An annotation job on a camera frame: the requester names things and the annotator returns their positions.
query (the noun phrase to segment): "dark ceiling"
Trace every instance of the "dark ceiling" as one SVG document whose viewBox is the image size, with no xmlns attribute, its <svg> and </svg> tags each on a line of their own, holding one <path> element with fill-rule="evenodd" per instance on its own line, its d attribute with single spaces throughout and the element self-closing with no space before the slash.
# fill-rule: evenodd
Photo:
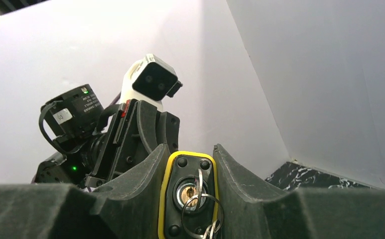
<svg viewBox="0 0 385 239">
<path fill-rule="evenodd" d="M 0 15 L 40 3 L 45 0 L 0 0 Z"/>
</svg>

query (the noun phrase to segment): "white panel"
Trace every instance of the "white panel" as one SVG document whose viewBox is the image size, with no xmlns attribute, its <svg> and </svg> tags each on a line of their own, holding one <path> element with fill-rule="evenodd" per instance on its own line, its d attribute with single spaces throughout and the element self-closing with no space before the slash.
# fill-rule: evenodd
<svg viewBox="0 0 385 239">
<path fill-rule="evenodd" d="M 385 187 L 385 1 L 228 4 L 290 156 Z"/>
<path fill-rule="evenodd" d="M 2 16 L 0 183 L 30 181 L 53 153 L 37 125 L 44 102 L 89 83 L 106 105 L 146 53 L 184 83 L 163 101 L 181 149 L 219 142 L 261 177 L 280 166 L 288 154 L 228 6 L 203 2 L 53 0 Z"/>
</svg>

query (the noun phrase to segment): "black camera face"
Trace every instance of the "black camera face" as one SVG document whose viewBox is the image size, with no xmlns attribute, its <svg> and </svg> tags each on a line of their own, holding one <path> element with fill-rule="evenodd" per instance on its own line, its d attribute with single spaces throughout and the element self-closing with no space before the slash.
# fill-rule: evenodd
<svg viewBox="0 0 385 239">
<path fill-rule="evenodd" d="M 159 64 L 150 62 L 132 84 L 132 89 L 154 101 L 161 101 L 177 81 L 176 75 Z"/>
</svg>

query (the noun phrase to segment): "red component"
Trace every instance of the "red component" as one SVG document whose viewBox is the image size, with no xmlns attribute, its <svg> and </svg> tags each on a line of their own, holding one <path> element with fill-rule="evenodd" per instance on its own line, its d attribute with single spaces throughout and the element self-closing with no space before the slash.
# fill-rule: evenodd
<svg viewBox="0 0 385 239">
<path fill-rule="evenodd" d="M 126 116 L 126 112 L 128 111 L 129 104 L 130 104 L 130 100 L 127 100 L 125 104 L 125 109 L 124 111 L 122 111 L 122 118 Z"/>
</svg>

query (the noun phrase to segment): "keyhole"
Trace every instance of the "keyhole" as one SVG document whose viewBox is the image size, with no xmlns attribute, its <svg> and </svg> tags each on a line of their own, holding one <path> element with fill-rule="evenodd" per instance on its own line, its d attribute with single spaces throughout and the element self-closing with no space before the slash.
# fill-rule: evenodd
<svg viewBox="0 0 385 239">
<path fill-rule="evenodd" d="M 186 195 L 188 195 L 189 198 L 192 198 L 194 196 L 194 189 L 192 187 L 188 188 Z"/>
</svg>

